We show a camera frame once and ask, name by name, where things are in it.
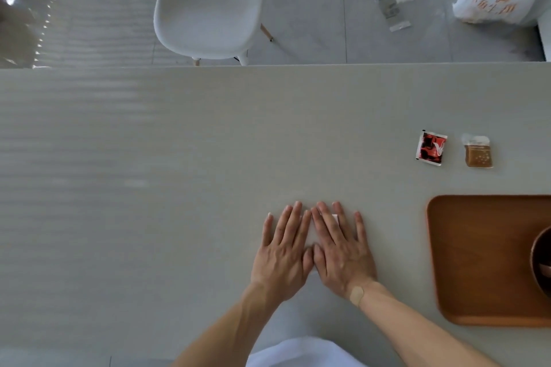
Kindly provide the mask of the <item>clear brown seasoning sachet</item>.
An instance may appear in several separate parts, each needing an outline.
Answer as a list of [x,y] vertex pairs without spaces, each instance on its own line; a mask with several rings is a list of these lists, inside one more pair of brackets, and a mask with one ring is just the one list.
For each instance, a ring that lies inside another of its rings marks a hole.
[[490,138],[484,135],[463,134],[461,137],[465,148],[465,163],[470,168],[493,168]]

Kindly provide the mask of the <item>person's right forearm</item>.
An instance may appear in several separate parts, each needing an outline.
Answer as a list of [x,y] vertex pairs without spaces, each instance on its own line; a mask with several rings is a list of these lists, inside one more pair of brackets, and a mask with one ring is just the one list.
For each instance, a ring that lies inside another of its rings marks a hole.
[[396,299],[379,282],[353,286],[349,299],[390,341],[407,367],[501,367]]

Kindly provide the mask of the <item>person's left forearm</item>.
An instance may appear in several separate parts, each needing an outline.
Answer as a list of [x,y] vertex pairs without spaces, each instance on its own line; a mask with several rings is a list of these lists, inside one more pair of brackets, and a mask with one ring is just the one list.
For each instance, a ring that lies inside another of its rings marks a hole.
[[285,300],[281,289],[253,282],[170,367],[245,367],[258,337]]

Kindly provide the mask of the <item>grey foil wrapper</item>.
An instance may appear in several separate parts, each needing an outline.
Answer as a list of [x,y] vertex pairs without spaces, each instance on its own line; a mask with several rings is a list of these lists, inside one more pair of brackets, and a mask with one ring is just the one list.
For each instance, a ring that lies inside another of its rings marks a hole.
[[378,0],[379,9],[387,21],[394,21],[400,18],[400,8],[396,0]]

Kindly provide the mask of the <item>brown wooden tray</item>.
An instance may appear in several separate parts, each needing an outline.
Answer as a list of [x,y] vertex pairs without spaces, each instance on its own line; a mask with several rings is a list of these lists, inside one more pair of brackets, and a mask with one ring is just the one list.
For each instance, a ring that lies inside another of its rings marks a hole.
[[436,301],[460,326],[551,327],[536,242],[551,195],[439,195],[426,207]]

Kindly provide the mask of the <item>red black sauce sachet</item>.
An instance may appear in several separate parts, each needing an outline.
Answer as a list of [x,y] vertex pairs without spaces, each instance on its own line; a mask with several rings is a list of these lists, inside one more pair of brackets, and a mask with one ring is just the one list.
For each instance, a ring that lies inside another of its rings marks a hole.
[[416,149],[416,160],[441,166],[447,139],[447,135],[422,130]]

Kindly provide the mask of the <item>dark wooden bowl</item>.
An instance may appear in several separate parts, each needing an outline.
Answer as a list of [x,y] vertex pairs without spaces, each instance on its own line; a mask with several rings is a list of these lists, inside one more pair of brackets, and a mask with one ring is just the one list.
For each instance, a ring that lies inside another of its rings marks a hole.
[[531,273],[541,293],[551,299],[551,279],[541,276],[538,264],[551,264],[551,226],[541,231],[534,240],[530,253]]

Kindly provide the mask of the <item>person's right hand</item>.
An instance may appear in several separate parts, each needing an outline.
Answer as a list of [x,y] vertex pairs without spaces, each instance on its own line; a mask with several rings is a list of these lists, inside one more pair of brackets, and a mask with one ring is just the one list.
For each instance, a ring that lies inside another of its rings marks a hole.
[[[338,215],[344,241],[341,244],[323,244],[327,277],[320,279],[336,295],[357,301],[363,296],[366,287],[377,280],[375,260],[369,244],[365,249],[358,242],[355,222],[354,225],[348,222],[341,203],[334,202],[332,206],[332,213]],[[311,213],[317,229],[317,205],[311,209]]]

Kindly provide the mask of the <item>person's white garment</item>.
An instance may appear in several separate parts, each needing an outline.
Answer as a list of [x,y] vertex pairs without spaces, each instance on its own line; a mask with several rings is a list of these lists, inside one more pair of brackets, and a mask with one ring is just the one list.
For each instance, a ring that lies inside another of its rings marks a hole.
[[246,367],[367,367],[332,341],[296,337],[251,354]]

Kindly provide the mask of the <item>white plastic shell chair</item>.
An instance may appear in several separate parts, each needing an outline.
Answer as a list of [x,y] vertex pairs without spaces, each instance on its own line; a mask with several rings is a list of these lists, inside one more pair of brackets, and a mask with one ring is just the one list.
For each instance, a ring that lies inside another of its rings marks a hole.
[[261,22],[263,0],[156,0],[154,30],[168,50],[192,59],[236,59],[249,64],[247,52],[258,31],[270,42]]

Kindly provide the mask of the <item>person's left hand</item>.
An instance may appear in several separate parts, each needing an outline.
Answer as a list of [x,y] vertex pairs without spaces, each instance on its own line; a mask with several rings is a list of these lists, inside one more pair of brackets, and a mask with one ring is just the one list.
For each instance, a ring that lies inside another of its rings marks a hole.
[[253,261],[251,285],[261,288],[268,301],[279,306],[292,298],[305,284],[302,277],[302,255],[311,221],[311,212],[301,211],[302,218],[293,244],[286,244],[286,223],[293,205],[287,205],[273,224],[273,241],[267,247],[261,245]]

